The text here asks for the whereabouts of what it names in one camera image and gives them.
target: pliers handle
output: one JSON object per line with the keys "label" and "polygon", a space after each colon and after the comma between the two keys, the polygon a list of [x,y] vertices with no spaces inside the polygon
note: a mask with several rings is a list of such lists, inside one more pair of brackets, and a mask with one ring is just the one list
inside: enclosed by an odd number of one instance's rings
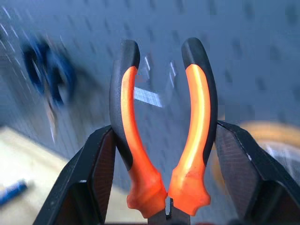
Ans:
{"label": "pliers handle", "polygon": [[203,45],[190,38],[182,46],[182,58],[191,98],[191,122],[187,143],[173,170],[167,194],[161,174],[152,165],[138,133],[134,111],[135,75],[140,53],[135,41],[121,43],[109,93],[109,112],[118,150],[132,180],[127,205],[149,218],[165,208],[169,195],[174,207],[194,216],[210,203],[204,171],[215,140],[218,116],[216,85]]}

